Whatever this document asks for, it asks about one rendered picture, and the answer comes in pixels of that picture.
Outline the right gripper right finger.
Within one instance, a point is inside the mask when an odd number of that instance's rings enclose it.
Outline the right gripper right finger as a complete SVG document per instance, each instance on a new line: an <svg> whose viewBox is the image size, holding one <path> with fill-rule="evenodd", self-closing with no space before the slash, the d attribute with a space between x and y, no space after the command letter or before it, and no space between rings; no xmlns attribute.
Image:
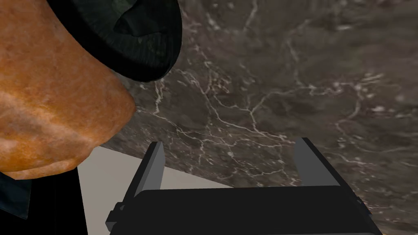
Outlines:
<svg viewBox="0 0 418 235"><path fill-rule="evenodd" d="M349 187L308 138L296 140L293 158L303 186Z"/></svg>

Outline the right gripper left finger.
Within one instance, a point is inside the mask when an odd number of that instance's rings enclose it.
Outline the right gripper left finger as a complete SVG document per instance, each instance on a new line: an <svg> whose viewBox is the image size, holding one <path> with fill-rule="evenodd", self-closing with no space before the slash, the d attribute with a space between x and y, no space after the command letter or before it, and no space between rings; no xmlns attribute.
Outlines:
<svg viewBox="0 0 418 235"><path fill-rule="evenodd" d="M132 200L143 190L159 190L166 157L162 142L152 142L125 193L124 202Z"/></svg>

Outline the brown bread loaf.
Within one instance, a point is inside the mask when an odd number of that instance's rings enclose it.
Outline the brown bread loaf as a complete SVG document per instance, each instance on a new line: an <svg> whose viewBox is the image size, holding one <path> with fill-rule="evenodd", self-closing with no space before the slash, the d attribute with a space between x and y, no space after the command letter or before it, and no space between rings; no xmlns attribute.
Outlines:
<svg viewBox="0 0 418 235"><path fill-rule="evenodd" d="M25 180L70 171L135 111L46 0L0 0L0 172Z"/></svg>

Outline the dark green bowl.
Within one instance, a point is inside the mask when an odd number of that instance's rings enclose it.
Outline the dark green bowl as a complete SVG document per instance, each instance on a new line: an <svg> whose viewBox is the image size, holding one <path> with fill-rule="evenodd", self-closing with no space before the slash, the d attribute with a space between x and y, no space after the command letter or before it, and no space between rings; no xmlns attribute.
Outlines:
<svg viewBox="0 0 418 235"><path fill-rule="evenodd" d="M182 45L178 0L47 0L66 30L111 70L138 82L164 77Z"/></svg>

